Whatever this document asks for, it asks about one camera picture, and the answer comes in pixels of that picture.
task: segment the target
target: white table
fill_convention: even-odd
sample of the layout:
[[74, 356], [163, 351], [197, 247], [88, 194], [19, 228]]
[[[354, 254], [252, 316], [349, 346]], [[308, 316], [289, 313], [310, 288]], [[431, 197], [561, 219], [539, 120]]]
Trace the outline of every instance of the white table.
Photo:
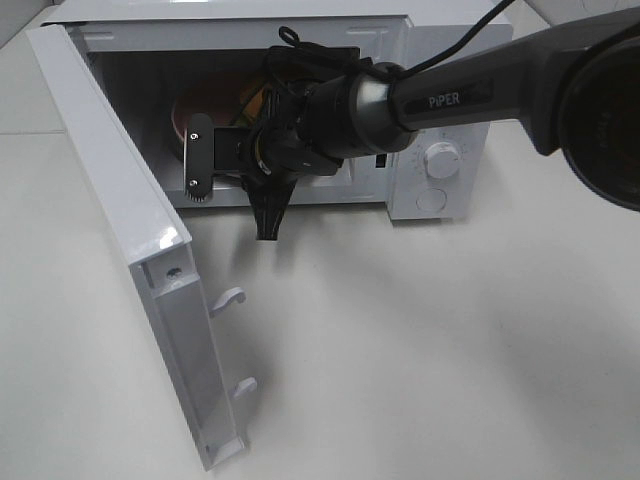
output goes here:
[[465, 221], [292, 208], [264, 244], [247, 210], [186, 215], [212, 297], [247, 290], [228, 379], [261, 384], [250, 451], [205, 473], [24, 36], [0, 80], [3, 480], [637, 478], [640, 217], [516, 123]]

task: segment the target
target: robotic arm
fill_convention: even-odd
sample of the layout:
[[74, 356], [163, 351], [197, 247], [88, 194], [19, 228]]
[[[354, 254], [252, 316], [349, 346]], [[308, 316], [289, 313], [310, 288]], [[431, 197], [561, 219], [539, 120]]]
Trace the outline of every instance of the robotic arm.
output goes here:
[[[282, 30], [294, 49], [323, 53]], [[240, 141], [238, 171], [259, 239], [277, 237], [301, 175], [332, 175], [343, 159], [404, 150], [421, 129], [507, 118], [520, 120], [540, 154], [562, 148], [594, 192], [640, 211], [640, 8], [424, 71], [362, 65], [324, 83], [274, 89]]]

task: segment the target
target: wall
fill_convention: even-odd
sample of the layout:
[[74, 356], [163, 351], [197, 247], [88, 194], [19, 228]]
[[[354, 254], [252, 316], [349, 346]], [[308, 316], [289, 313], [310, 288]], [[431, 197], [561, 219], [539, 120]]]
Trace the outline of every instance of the wall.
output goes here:
[[551, 24], [640, 6], [640, 0], [527, 0]]
[[51, 4], [51, 0], [0, 0], [0, 47]]

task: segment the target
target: black cable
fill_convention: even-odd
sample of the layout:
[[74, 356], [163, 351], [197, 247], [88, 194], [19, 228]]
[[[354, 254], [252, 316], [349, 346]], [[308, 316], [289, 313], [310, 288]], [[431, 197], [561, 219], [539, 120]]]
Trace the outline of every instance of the black cable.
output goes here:
[[507, 7], [509, 7], [516, 0], [502, 0], [495, 7], [491, 9], [489, 13], [487, 13], [484, 17], [476, 23], [471, 30], [469, 30], [455, 45], [447, 48], [444, 52], [439, 53], [435, 57], [430, 58], [429, 60], [425, 60], [424, 62], [419, 63], [418, 65], [411, 67], [409, 70], [405, 70], [398, 74], [399, 79], [409, 78], [417, 73], [420, 73], [428, 68], [431, 68], [446, 59], [454, 56], [464, 47], [466, 47], [473, 38], [480, 33], [480, 31], [489, 25], [491, 21], [504, 12]]
[[[371, 63], [367, 63], [366, 60], [353, 60], [345, 56], [339, 56], [334, 50], [312, 42], [303, 42], [300, 40], [300, 36], [291, 28], [282, 26], [278, 30], [278, 35], [283, 42], [290, 45], [290, 48], [279, 47], [279, 51], [290, 53], [291, 57], [298, 56], [298, 60], [306, 59], [307, 61], [322, 61], [325, 66], [329, 66], [335, 70], [339, 70], [343, 73], [366, 73], [374, 78], [382, 81], [393, 82], [395, 80], [402, 80], [409, 78], [417, 73], [434, 67], [435, 65], [452, 57], [464, 47], [466, 47], [471, 40], [473, 40], [482, 29], [484, 29], [491, 21], [504, 12], [516, 0], [502, 0], [494, 8], [492, 8], [484, 17], [482, 17], [478, 23], [476, 23], [458, 42], [439, 53], [435, 57], [432, 57], [424, 62], [415, 65], [408, 70], [393, 69], [393, 70], [379, 70]], [[269, 64], [269, 55], [267, 55], [266, 64]], [[284, 82], [279, 82], [280, 87], [285, 87]]]

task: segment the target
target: white microwave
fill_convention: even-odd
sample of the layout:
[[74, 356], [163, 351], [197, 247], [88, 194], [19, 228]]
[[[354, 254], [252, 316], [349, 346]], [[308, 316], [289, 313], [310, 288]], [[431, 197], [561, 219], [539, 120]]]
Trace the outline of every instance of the white microwave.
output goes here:
[[[240, 288], [208, 302], [176, 208], [247, 205], [219, 182], [210, 200], [184, 196], [166, 145], [166, 102], [211, 72], [249, 72], [287, 25], [305, 40], [357, 49], [375, 62], [411, 66], [458, 41], [489, 0], [66, 0], [29, 39], [88, 183], [98, 198], [144, 305], [206, 469], [245, 448], [236, 400], [255, 380], [227, 385], [210, 315]], [[504, 17], [458, 56], [510, 40]], [[467, 212], [488, 124], [426, 130], [385, 159], [347, 160], [335, 176], [308, 179], [292, 204], [384, 203], [394, 220]], [[453, 152], [436, 178], [425, 156]]]

